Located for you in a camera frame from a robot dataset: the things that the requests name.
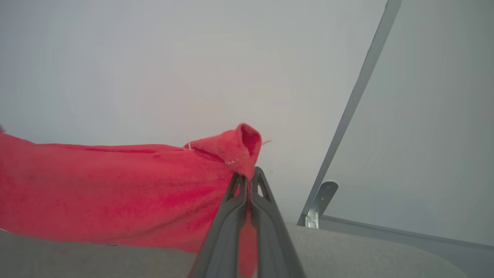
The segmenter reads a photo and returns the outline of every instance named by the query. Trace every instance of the cloth fold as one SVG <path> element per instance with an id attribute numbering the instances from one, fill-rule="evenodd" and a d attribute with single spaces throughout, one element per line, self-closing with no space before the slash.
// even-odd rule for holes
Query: cloth fold
<path id="1" fill-rule="evenodd" d="M 197 253 L 234 172 L 252 178 L 261 136 L 247 124 L 184 147 L 34 144 L 0 133 L 0 229 L 57 241 Z M 241 275 L 256 267 L 241 232 Z"/>

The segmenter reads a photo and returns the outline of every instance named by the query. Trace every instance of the red towel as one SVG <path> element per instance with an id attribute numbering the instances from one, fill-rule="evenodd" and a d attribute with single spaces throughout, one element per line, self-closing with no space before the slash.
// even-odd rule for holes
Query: red towel
<path id="1" fill-rule="evenodd" d="M 252 178 L 260 148 L 246 124 L 183 148 L 34 144 L 0 132 L 0 229 L 197 253 L 233 173 Z M 246 226 L 240 271 L 248 277 L 252 240 Z"/>

